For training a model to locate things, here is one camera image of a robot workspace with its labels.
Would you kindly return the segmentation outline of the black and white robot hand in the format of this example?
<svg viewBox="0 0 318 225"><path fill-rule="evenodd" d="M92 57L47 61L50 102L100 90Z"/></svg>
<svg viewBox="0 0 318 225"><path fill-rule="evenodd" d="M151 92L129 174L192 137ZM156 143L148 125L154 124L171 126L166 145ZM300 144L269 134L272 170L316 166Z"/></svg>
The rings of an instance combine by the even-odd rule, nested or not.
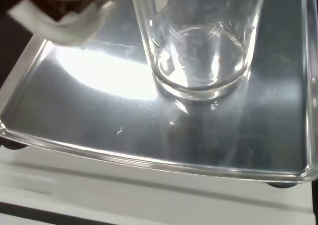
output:
<svg viewBox="0 0 318 225"><path fill-rule="evenodd" d="M28 31L59 45L79 45L93 36L114 0L0 0L0 12Z"/></svg>

